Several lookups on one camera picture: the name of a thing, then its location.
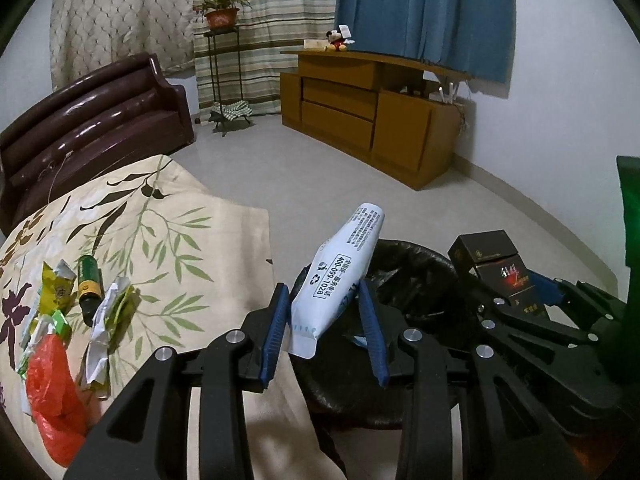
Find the wooden cabinet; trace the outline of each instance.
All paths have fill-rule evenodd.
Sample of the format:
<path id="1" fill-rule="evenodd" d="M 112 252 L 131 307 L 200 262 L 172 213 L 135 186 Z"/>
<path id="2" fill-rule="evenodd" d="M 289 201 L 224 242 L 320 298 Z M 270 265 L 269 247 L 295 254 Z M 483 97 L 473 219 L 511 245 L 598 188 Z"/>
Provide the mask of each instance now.
<path id="1" fill-rule="evenodd" d="M 280 75 L 282 123 L 420 189 L 449 167 L 462 115 L 454 105 L 401 94 L 422 71 L 417 61 L 358 52 L 298 51 L 298 72 Z"/>

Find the curtain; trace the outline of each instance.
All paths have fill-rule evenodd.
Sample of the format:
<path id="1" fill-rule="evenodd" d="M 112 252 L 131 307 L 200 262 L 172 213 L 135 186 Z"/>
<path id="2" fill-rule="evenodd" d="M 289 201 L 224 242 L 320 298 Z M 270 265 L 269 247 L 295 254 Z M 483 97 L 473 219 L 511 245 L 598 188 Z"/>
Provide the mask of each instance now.
<path id="1" fill-rule="evenodd" d="M 193 66 L 193 0 L 53 0 L 54 90 L 124 57 L 157 54 L 165 73 Z"/>
<path id="2" fill-rule="evenodd" d="M 296 56 L 280 51 L 302 45 L 305 38 L 325 38 L 333 27 L 335 0 L 249 0 L 251 7 L 238 14 L 244 98 L 254 114 L 280 111 L 280 72 L 294 70 Z M 194 27 L 194 51 L 198 98 L 202 119 L 213 104 L 207 53 L 206 23 Z M 222 101 L 240 98 L 236 35 L 216 37 Z"/>
<path id="3" fill-rule="evenodd" d="M 514 35 L 514 0 L 337 0 L 352 50 L 441 64 L 504 82 Z"/>

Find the flower pot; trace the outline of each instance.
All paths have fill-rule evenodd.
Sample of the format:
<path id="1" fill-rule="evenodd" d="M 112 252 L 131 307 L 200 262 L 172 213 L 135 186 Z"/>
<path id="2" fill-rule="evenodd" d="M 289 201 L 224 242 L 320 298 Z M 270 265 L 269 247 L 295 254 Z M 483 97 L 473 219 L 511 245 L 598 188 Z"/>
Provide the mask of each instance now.
<path id="1" fill-rule="evenodd" d="M 209 28 L 233 27 L 236 24 L 236 16 L 238 15 L 236 7 L 230 9 L 212 10 L 205 14 L 209 22 Z"/>

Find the gray floor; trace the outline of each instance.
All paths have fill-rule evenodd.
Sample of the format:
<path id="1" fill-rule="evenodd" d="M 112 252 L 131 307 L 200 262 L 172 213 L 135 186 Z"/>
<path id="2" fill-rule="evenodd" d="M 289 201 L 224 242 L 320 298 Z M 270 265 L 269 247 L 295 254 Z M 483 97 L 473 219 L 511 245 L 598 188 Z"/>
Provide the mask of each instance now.
<path id="1" fill-rule="evenodd" d="M 224 138 L 212 133 L 211 126 L 197 126 L 196 143 L 175 153 L 174 159 L 213 195 L 269 211 L 277 281 L 291 286 L 316 249 L 354 209 L 371 202 L 385 211 L 383 238 L 409 240 L 446 254 L 459 234 L 505 229 L 527 267 L 547 276 L 602 286 L 539 225 L 453 170 L 416 192 L 349 155 L 285 128 L 280 116 L 252 121 L 251 127 Z M 394 478 L 398 433 L 355 430 L 335 435 L 350 479 Z"/>

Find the green bottle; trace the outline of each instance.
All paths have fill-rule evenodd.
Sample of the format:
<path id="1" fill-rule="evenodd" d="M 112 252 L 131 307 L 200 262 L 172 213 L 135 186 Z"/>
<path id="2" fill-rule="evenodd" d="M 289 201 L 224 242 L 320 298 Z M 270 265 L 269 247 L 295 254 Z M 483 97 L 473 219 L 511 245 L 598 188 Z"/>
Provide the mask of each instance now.
<path id="1" fill-rule="evenodd" d="M 78 260 L 78 300 L 84 324 L 92 326 L 95 311 L 102 302 L 102 288 L 98 262 L 90 254 L 80 256 Z"/>

